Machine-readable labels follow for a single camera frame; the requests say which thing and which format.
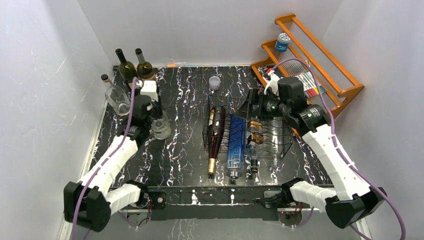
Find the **clear bottle white gold label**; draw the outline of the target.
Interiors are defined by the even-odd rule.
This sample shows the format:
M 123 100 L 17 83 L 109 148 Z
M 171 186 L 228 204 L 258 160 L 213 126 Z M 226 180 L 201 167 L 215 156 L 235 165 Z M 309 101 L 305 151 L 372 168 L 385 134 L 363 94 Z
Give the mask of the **clear bottle white gold label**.
M 120 86 L 115 85 L 107 74 L 102 74 L 100 79 L 107 85 L 105 99 L 119 116 L 127 116 L 130 113 L 130 99 L 128 94 Z

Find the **green silver-foil wine bottle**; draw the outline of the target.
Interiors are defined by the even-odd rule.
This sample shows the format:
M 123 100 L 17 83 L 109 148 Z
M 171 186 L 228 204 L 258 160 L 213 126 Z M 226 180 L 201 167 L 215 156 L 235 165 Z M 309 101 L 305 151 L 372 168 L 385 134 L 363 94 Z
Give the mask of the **green silver-foil wine bottle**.
M 137 73 L 141 80 L 155 81 L 156 74 L 150 62 L 146 61 L 141 48 L 135 49 L 135 54 L 138 59 Z

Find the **dark green white-label wine bottle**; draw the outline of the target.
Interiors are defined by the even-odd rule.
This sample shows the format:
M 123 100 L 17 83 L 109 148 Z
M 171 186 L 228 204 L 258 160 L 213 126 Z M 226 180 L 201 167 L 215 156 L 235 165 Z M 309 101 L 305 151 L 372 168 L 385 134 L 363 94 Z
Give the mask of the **dark green white-label wine bottle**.
M 118 71 L 124 79 L 128 90 L 131 91 L 133 79 L 137 77 L 137 71 L 135 69 L 135 66 L 132 62 L 127 61 L 121 48 L 117 48 L 115 50 L 115 53 L 120 61 Z

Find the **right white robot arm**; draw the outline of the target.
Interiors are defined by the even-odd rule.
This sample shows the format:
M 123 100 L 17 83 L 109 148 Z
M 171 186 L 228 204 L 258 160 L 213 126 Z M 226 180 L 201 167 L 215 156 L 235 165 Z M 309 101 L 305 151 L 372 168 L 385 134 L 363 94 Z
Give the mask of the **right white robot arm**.
M 297 77 L 277 81 L 277 92 L 251 88 L 236 116 L 250 120 L 281 117 L 309 145 L 331 179 L 334 189 L 312 185 L 294 178 L 281 186 L 281 192 L 264 198 L 295 207 L 299 202 L 325 212 L 340 229 L 372 214 L 384 201 L 381 187 L 372 187 L 352 170 L 353 162 L 342 157 L 342 146 L 331 132 L 330 118 L 318 104 L 309 104 L 303 83 Z

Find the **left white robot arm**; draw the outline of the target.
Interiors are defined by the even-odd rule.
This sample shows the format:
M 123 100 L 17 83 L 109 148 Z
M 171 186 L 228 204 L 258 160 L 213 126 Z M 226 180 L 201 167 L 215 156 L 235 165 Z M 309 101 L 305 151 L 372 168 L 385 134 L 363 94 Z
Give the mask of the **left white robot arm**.
M 144 208 L 149 203 L 148 187 L 128 180 L 111 190 L 118 173 L 135 155 L 150 135 L 153 118 L 162 110 L 161 99 L 137 95 L 133 111 L 122 119 L 111 145 L 96 165 L 77 182 L 68 182 L 63 190 L 64 219 L 80 227 L 101 232 L 111 216 L 134 205 Z

